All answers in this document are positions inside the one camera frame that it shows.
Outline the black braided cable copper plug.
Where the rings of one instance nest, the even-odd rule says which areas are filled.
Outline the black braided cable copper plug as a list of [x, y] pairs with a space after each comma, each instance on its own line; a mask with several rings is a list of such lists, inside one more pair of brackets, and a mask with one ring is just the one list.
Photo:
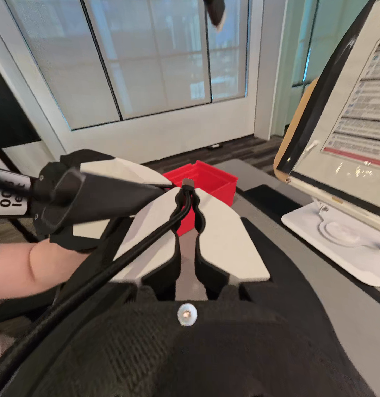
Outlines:
[[118, 259], [89, 277], [81, 275], [81, 272], [87, 269], [83, 265], [80, 266], [65, 285], [59, 302], [32, 325], [29, 331], [0, 358], [0, 393], [24, 360], [65, 318], [187, 216], [192, 206], [193, 190], [194, 182], [184, 179], [178, 192], [179, 197], [184, 197], [184, 204], [179, 205], [180, 211]]

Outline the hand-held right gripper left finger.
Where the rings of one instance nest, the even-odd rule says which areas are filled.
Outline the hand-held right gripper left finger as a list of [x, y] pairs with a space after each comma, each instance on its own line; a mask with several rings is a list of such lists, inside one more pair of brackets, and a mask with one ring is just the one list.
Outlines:
[[[180, 192], [181, 188], [174, 187], [135, 215], [114, 260], [170, 220], [177, 209], [176, 196]], [[149, 285], [158, 294], [176, 282], [180, 269], [180, 245], [177, 232], [173, 229], [166, 232], [133, 262], [119, 271], [111, 279], [111, 283]]]

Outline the white stand base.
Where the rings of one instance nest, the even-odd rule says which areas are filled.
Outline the white stand base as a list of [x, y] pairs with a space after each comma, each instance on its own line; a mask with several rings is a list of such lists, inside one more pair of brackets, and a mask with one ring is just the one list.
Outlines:
[[318, 200], [281, 221], [357, 280], [380, 287], [380, 231]]

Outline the dark blurred object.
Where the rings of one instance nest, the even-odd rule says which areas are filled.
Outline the dark blurred object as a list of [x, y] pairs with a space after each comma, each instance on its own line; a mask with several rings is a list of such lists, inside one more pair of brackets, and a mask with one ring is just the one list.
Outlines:
[[221, 32], [226, 20], [226, 5], [224, 0], [204, 0], [204, 6], [217, 32]]

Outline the red plastic bin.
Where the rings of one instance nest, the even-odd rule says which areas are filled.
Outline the red plastic bin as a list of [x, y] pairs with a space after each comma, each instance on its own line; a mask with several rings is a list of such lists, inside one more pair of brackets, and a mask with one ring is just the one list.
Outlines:
[[205, 162], [198, 160], [163, 173], [163, 176], [179, 187], [183, 179], [191, 179], [195, 188], [201, 188], [228, 206], [233, 204], [238, 178]]

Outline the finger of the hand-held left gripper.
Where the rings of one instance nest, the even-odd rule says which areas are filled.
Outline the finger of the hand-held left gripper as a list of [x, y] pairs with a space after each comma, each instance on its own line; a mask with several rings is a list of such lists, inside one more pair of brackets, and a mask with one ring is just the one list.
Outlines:
[[80, 171], [85, 180], [78, 195], [97, 206], [176, 204], [171, 181], [146, 166], [115, 158], [81, 163]]
[[133, 211], [115, 214], [107, 219], [75, 224], [73, 236], [101, 239], [108, 223], [115, 220], [124, 223], [127, 230], [124, 240], [143, 240], [166, 223], [166, 190], [142, 208], [138, 206]]

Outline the black wall panel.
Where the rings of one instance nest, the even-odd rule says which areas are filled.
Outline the black wall panel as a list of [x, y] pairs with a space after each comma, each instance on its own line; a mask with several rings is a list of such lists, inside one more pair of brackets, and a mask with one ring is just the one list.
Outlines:
[[0, 74], [0, 149], [41, 139]]

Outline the person's left hand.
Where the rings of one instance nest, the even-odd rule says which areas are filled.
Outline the person's left hand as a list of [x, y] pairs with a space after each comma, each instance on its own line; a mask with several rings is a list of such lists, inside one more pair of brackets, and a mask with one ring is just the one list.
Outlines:
[[48, 239], [38, 243], [0, 243], [0, 300], [32, 296], [61, 285], [88, 256]]

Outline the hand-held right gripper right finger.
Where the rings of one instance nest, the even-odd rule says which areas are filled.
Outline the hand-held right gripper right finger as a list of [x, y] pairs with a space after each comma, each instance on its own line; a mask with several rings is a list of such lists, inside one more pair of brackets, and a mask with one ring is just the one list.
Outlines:
[[241, 217], [230, 206], [196, 188], [194, 269], [208, 299], [218, 298], [228, 285], [266, 282], [271, 275], [249, 236]]

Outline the wooden board with instruction sheet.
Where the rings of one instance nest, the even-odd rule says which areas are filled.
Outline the wooden board with instruction sheet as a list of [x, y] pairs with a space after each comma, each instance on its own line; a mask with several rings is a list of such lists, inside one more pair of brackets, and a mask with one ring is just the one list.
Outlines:
[[368, 1], [299, 103], [276, 175], [380, 219], [380, 1]]

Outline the dark blue table mat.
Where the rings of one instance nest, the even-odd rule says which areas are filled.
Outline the dark blue table mat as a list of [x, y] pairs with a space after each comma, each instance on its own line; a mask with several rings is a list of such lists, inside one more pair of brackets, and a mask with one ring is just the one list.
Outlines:
[[300, 205], [298, 203], [265, 184], [254, 187], [247, 191], [242, 191], [241, 189], [236, 188], [236, 192], [245, 200], [247, 200], [250, 204], [252, 204], [252, 206], [262, 211], [262, 213], [264, 213], [271, 220], [281, 226], [284, 230], [294, 236], [298, 241], [301, 242], [303, 246], [314, 252], [322, 260], [328, 263], [332, 268], [336, 269], [336, 271], [341, 273], [345, 278], [350, 280], [354, 285], [356, 285], [369, 297], [371, 297], [373, 300], [380, 304], [380, 290], [378, 290], [376, 287], [366, 285], [365, 283], [362, 283], [361, 281], [356, 279], [349, 272], [344, 270], [334, 261], [329, 259], [326, 255], [313, 247], [310, 243], [305, 241], [302, 237], [298, 236], [289, 227], [283, 224], [282, 216], [288, 214], [292, 210], [299, 209]]

